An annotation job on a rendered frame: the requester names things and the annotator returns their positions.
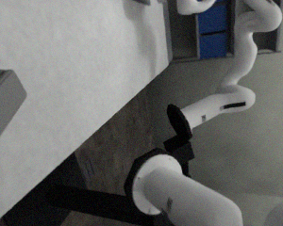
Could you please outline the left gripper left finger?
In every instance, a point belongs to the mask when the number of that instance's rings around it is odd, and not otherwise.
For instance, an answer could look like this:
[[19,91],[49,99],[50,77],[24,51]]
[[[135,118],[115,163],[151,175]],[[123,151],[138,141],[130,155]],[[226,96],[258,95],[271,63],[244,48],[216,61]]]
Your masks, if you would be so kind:
[[0,137],[26,97],[16,72],[12,69],[0,70]]

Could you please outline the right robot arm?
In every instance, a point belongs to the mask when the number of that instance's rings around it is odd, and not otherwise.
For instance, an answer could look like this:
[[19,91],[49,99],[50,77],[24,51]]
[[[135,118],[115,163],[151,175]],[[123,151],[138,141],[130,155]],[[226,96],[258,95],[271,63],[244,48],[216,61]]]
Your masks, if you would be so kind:
[[[207,10],[215,0],[176,0],[177,11],[183,15],[198,14]],[[254,44],[253,32],[270,32],[281,23],[282,13],[272,0],[244,0],[255,11],[245,12],[234,24],[237,52],[233,64],[216,88],[209,95],[182,109],[190,128],[221,114],[248,109],[256,100],[255,93],[248,88],[235,85],[251,70],[258,48]]]

